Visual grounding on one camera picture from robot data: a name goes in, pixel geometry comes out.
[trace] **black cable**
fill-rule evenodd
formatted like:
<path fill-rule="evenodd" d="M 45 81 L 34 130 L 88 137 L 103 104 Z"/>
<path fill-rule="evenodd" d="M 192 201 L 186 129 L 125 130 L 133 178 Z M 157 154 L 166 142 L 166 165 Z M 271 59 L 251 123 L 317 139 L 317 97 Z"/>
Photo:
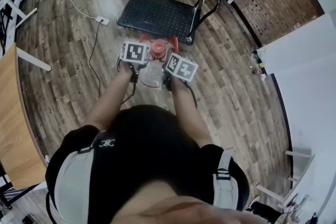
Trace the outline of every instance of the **black cable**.
<path fill-rule="evenodd" d="M 98 38 L 98 30 L 99 30 L 99 26 L 100 24 L 103 22 L 103 19 L 100 20 L 99 24 L 98 24 L 98 27 L 97 27 L 97 32 L 96 32 L 96 41 L 94 42 L 94 46 L 93 46 L 93 49 L 92 49 L 92 53 L 91 53 L 91 56 L 90 56 L 90 59 L 89 59 L 89 67 L 92 69 L 93 73 L 96 75 L 98 81 L 99 81 L 99 92 L 98 92 L 98 97 L 100 97 L 100 86 L 101 86 L 101 82 L 100 82 L 100 79 L 97 75 L 97 73 L 95 72 L 93 66 L 91 65 L 91 58 L 92 58 L 92 55 L 93 55 L 93 52 L 94 52 L 94 48 L 96 47 L 96 44 L 97 44 L 97 38 Z"/>
<path fill-rule="evenodd" d="M 189 84 L 186 81 L 184 82 L 184 85 L 190 90 L 190 93 L 194 99 L 195 107 L 197 108 L 197 100 L 196 100 L 196 96 L 195 96 L 193 89 L 189 86 Z"/>
<path fill-rule="evenodd" d="M 133 92 L 132 92 L 132 94 L 131 94 L 130 96 L 128 96 L 124 101 L 122 101 L 121 104 L 124 104 L 126 101 L 130 100 L 132 96 L 134 96 L 136 88 L 137 88 L 137 85 L 136 85 L 136 83 L 134 82 L 134 83 L 133 83 Z"/>
<path fill-rule="evenodd" d="M 49 192 L 47 193 L 46 195 L 46 208 L 47 208 L 47 213 L 48 213 L 48 216 L 50 218 L 50 220 L 52 221 L 52 224 L 57 224 L 56 221 L 54 220 L 52 214 L 51 214 L 51 211 L 50 211 L 50 194 Z"/>

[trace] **wooden floor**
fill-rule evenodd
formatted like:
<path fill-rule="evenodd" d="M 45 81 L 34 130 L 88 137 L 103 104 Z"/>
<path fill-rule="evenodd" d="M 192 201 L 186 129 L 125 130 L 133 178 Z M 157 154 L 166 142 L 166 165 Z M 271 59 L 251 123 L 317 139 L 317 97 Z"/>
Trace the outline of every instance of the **wooden floor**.
<path fill-rule="evenodd" d="M 116 74 L 123 41 L 138 40 L 140 33 L 116 25 L 128 0 L 73 1 L 90 16 L 110 19 L 110 24 L 99 30 L 92 59 L 104 90 Z M 194 4 L 197 0 L 179 1 Z M 207 0 L 204 12 L 214 4 L 215 0 Z M 17 46 L 49 63 L 52 70 L 46 72 L 20 60 L 19 73 L 33 131 L 42 152 L 52 155 L 62 138 L 81 125 L 98 98 L 98 81 L 88 66 L 97 23 L 80 15 L 68 0 L 26 0 L 22 5 L 24 11 L 33 7 L 38 12 L 18 29 Z M 262 82 L 260 76 L 251 73 L 253 49 L 256 45 L 247 29 L 226 3 L 197 30 L 193 46 L 180 46 L 183 56 L 199 64 L 192 83 L 199 111 L 214 142 L 235 147 L 235 160 L 250 182 L 251 199 L 258 194 L 259 183 L 278 194 L 290 187 L 286 180 L 290 164 L 284 154 L 288 149 L 284 117 L 272 80 Z M 156 104 L 174 110 L 170 93 L 140 83 L 124 108 L 136 104 Z M 40 214 L 36 218 L 43 219 L 45 205 L 40 193 L 26 195 L 14 210 L 32 210 L 35 215 Z M 276 204 L 273 200 L 264 201 Z"/>

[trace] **perforated platform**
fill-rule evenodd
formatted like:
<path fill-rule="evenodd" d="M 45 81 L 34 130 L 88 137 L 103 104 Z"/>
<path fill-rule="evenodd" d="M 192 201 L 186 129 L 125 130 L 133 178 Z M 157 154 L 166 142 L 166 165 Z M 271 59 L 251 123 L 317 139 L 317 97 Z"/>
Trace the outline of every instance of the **perforated platform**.
<path fill-rule="evenodd" d="M 189 39 L 187 36 L 201 16 L 201 11 L 195 10 L 175 0 L 129 0 L 117 24 L 159 37 L 177 37 L 179 42 L 192 45 L 195 32 Z"/>

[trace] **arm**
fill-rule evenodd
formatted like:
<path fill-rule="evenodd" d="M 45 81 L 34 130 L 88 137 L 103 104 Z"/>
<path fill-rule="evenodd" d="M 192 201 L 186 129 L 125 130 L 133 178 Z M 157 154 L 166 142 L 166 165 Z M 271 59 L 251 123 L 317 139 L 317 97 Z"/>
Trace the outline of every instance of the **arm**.
<path fill-rule="evenodd" d="M 287 212 L 286 217 L 284 221 L 282 222 L 282 224 L 288 224 L 288 217 L 289 217 L 289 212 Z"/>
<path fill-rule="evenodd" d="M 195 107 L 194 100 L 183 82 L 172 77 L 172 93 L 177 120 L 184 130 L 199 147 L 213 144 L 210 132 Z"/>
<path fill-rule="evenodd" d="M 101 131 L 110 127 L 115 116 L 120 111 L 131 77 L 132 71 L 129 66 L 124 62 L 120 62 L 119 73 L 90 110 L 84 125 L 93 125 Z"/>

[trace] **power outlet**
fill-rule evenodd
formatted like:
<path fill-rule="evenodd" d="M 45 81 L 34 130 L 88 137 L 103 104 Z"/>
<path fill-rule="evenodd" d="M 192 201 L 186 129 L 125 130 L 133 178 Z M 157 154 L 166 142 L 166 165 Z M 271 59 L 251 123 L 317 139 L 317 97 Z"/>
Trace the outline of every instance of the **power outlet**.
<path fill-rule="evenodd" d="M 101 16 L 98 16 L 98 17 L 96 18 L 96 21 L 97 21 L 97 22 L 100 22 L 101 20 L 103 20 L 101 23 L 104 24 L 104 25 L 108 25 L 109 22 L 110 22 L 110 20 L 108 20 L 108 19 L 106 19 L 106 18 L 104 18 L 104 17 L 101 17 Z"/>

